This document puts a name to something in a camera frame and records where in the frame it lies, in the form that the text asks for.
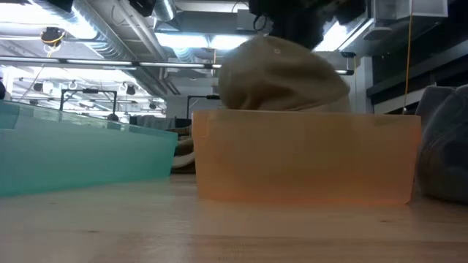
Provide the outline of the tan baseball cap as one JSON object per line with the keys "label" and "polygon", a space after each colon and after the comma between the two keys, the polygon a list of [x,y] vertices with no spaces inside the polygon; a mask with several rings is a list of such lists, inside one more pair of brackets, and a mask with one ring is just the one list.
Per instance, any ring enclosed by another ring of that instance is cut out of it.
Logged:
{"label": "tan baseball cap", "polygon": [[192,126],[173,128],[168,129],[167,131],[174,132],[178,135],[178,142],[175,148],[171,173],[195,174],[195,150],[192,139]]}
{"label": "tan baseball cap", "polygon": [[324,58],[278,37],[231,50],[219,70],[219,97],[231,110],[349,113],[350,87]]}

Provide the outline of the orange translucent plastic bin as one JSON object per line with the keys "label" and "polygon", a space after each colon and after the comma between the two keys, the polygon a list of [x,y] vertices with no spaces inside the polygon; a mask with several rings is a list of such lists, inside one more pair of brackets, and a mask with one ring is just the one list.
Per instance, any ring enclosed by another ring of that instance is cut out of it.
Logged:
{"label": "orange translucent plastic bin", "polygon": [[192,116],[204,199],[403,205],[411,200],[415,115],[204,110]]}

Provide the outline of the teal translucent plastic bin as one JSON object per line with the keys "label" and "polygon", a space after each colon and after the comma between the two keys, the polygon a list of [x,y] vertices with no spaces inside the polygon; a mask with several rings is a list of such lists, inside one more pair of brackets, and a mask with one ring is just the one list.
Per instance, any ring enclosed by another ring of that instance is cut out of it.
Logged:
{"label": "teal translucent plastic bin", "polygon": [[170,175],[175,133],[0,101],[0,197]]}

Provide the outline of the grey baseball cap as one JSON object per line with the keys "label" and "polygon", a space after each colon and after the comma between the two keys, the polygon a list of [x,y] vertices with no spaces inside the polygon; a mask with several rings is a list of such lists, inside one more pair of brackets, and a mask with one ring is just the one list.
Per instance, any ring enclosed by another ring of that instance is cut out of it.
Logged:
{"label": "grey baseball cap", "polygon": [[416,115],[422,123],[416,178],[423,194],[468,204],[468,84],[429,86]]}

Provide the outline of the long linear ceiling light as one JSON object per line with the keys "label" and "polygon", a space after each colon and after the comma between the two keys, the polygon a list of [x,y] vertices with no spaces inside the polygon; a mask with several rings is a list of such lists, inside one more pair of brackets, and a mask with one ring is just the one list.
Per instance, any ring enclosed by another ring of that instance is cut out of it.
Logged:
{"label": "long linear ceiling light", "polygon": [[147,61],[111,61],[77,58],[40,58],[25,56],[0,56],[0,65],[9,66],[49,66],[65,68],[96,68],[136,70],[137,68],[165,68],[165,69],[221,69],[221,64],[198,64],[178,62],[147,62]]}

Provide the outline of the silver ventilation duct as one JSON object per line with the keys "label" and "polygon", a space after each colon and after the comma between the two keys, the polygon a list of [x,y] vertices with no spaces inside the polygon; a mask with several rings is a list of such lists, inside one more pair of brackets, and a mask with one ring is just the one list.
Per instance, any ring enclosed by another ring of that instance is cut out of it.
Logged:
{"label": "silver ventilation duct", "polygon": [[[124,44],[114,30],[91,7],[86,0],[74,0],[71,12],[67,12],[48,0],[29,0],[33,5],[41,7],[50,15],[60,18],[71,26],[88,26],[94,38],[88,38],[86,45],[105,60],[136,61],[137,56]],[[136,79],[150,95],[166,97],[173,89],[159,78],[159,74],[152,74],[148,69],[138,67],[135,70],[123,70],[124,73]]]}

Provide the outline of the black stand frame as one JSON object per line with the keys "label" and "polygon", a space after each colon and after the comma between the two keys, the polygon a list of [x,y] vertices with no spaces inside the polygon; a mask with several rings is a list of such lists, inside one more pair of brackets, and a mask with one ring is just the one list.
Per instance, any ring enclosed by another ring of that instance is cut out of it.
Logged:
{"label": "black stand frame", "polygon": [[[72,95],[71,97],[65,99],[65,94],[71,92]],[[113,100],[111,101],[113,103],[113,109],[112,113],[116,112],[116,106],[117,106],[117,91],[106,91],[106,90],[99,90],[99,89],[92,89],[92,88],[84,88],[84,89],[62,89],[61,90],[61,97],[60,97],[60,106],[59,106],[59,111],[64,110],[64,103],[67,102],[70,98],[72,98],[76,93],[83,93],[83,94],[112,94],[113,95]]]}

